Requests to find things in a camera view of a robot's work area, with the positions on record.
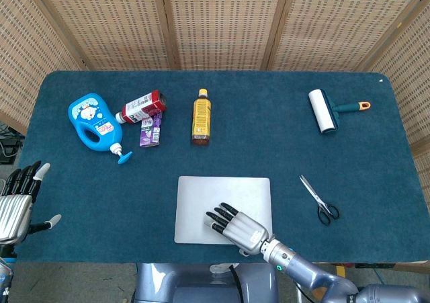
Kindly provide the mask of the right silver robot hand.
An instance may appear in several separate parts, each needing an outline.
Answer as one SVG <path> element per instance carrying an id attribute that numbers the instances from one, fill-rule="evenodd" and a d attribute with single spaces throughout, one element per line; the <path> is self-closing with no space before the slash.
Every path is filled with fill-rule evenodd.
<path id="1" fill-rule="evenodd" d="M 205 215 L 205 224 L 236 245 L 244 256 L 260 254 L 269 240 L 266 227 L 225 202 Z"/>

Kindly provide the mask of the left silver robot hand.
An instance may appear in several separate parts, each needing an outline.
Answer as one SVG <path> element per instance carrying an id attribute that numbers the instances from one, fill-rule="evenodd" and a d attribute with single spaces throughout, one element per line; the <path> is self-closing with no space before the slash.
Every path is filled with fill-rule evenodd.
<path id="1" fill-rule="evenodd" d="M 16 246 L 29 234 L 50 230 L 62 216 L 32 224 L 32 208 L 37 200 L 42 181 L 50 170 L 50 163 L 36 161 L 23 169 L 16 169 L 5 180 L 1 191 L 1 245 Z"/>

